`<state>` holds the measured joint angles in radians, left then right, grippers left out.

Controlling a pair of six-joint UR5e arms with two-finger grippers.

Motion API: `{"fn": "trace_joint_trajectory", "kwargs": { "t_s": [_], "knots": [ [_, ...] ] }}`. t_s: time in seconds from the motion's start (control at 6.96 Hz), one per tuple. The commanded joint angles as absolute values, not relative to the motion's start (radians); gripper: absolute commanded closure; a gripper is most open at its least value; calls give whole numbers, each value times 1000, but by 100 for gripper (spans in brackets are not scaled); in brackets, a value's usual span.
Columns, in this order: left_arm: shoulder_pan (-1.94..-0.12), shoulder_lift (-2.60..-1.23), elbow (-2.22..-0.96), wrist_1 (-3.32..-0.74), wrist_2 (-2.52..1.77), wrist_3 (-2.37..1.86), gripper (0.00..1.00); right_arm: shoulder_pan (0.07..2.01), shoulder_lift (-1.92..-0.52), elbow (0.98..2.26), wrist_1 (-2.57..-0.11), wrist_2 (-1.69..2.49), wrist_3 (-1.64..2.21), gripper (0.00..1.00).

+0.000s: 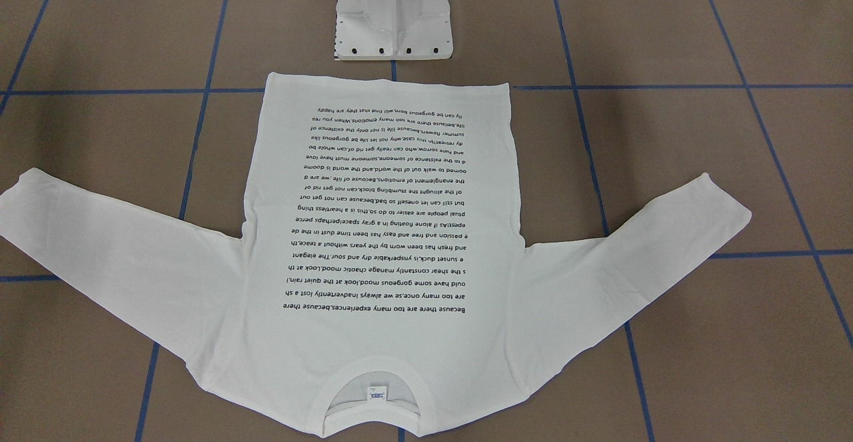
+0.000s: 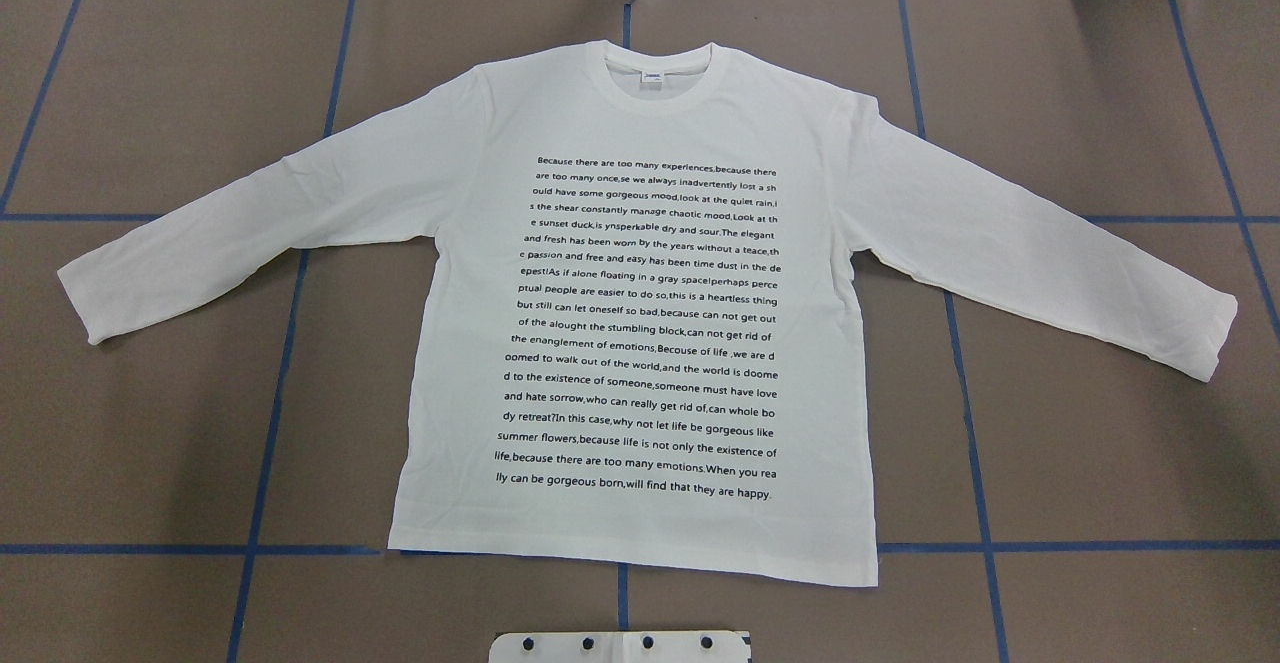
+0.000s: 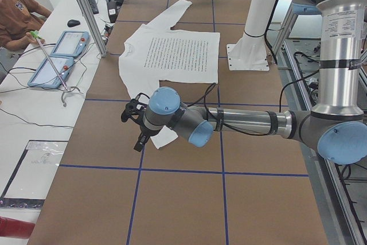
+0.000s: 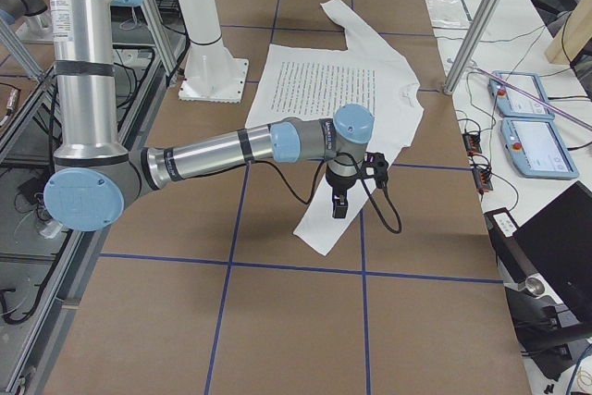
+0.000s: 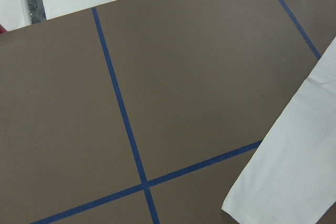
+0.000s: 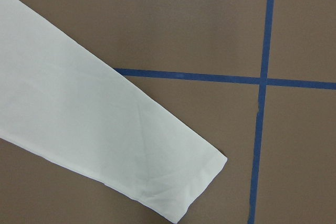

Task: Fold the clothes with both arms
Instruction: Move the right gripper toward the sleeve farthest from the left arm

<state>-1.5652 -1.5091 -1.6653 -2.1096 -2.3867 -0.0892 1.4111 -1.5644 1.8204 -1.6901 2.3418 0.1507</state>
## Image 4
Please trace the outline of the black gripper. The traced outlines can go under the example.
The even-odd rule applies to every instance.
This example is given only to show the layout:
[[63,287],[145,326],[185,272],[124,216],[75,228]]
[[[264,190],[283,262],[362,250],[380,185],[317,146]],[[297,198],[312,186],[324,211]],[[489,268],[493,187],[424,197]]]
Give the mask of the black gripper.
[[347,191],[355,185],[357,173],[337,173],[331,167],[327,167],[325,179],[333,195],[332,217],[345,218],[348,212]]

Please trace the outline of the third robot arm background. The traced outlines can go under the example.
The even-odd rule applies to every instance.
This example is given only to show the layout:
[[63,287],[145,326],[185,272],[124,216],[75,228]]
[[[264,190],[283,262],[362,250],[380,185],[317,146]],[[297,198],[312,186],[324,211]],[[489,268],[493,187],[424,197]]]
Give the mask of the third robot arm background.
[[18,19],[43,15],[48,7],[44,0],[1,0],[1,19],[13,25]]

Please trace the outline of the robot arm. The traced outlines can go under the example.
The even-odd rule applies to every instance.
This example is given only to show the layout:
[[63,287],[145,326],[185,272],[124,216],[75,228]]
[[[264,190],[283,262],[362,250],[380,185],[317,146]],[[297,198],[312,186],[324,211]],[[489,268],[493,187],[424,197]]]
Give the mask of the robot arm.
[[236,130],[194,144],[130,151],[117,137],[110,6],[114,0],[50,0],[62,143],[43,191],[51,217],[78,231],[103,229],[144,194],[260,161],[327,162],[333,215],[345,217],[374,119],[361,105],[333,117]]

